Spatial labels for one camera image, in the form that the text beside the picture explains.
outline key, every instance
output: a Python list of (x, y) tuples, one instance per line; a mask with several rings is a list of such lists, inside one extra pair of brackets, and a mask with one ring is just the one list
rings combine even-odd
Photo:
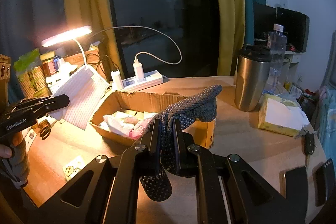
[(309, 165), (310, 155), (313, 155), (315, 151), (315, 138), (314, 134), (307, 132), (304, 137), (304, 153), (306, 155), (306, 167)]

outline black triangular cutout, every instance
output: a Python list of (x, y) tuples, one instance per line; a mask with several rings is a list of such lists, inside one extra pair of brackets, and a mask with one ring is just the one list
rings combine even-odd
[(264, 204), (273, 198), (271, 194), (268, 193), (258, 182), (256, 182), (247, 171), (243, 171), (241, 175), (243, 176), (251, 200), (255, 206)]
[(61, 200), (63, 202), (69, 203), (75, 207), (80, 207), (82, 205), (85, 193), (91, 179), (93, 177), (93, 171), (87, 171), (85, 174), (79, 178), (65, 193), (61, 195)]

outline wooden table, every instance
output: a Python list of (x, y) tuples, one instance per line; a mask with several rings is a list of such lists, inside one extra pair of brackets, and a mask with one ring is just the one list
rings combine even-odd
[[(223, 91), (217, 97), (217, 119), (211, 151), (222, 156), (230, 153), (240, 155), (280, 192), (280, 173), (305, 164), (302, 139), (295, 140), (285, 135), (259, 130), (258, 111), (242, 112), (235, 107), (233, 77), (170, 79), (143, 92), (174, 92), (189, 96), (213, 84), (222, 85)], [(308, 223), (320, 210), (320, 207), (315, 206), (312, 170), (326, 161), (317, 138), (315, 143), (315, 153), (310, 157), (308, 167)], [(103, 139), (89, 124), (83, 131), (67, 122), (56, 123), (51, 135), (45, 141), (36, 138), (28, 152), (31, 172), (25, 191), (40, 206), (65, 185), (62, 167), (76, 156), (81, 155), (85, 163), (89, 163), (99, 154), (110, 157), (121, 154), (125, 149), (126, 147), (118, 143)], [(137, 223), (197, 223), (194, 179), (171, 174), (168, 176), (173, 194), (164, 202), (150, 200), (140, 185)]]

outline white wall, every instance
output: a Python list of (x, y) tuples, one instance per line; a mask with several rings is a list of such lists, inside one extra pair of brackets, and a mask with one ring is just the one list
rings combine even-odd
[[(267, 5), (279, 6), (280, 0), (267, 0)], [(302, 75), (302, 88), (316, 91), (327, 68), (332, 33), (336, 30), (336, 0), (288, 0), (288, 9), (306, 14), (310, 18), (307, 51), (298, 65)]]

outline window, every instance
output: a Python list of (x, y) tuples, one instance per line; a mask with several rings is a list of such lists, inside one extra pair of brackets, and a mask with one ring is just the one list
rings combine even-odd
[[(217, 73), (219, 45), (218, 0), (110, 0), (114, 26), (136, 25), (157, 29), (178, 44), (182, 62), (168, 65), (139, 55), (144, 72), (158, 70), (167, 77), (211, 76)], [(134, 75), (134, 57), (150, 52), (178, 62), (179, 52), (165, 36), (148, 29), (115, 29), (124, 73)]]

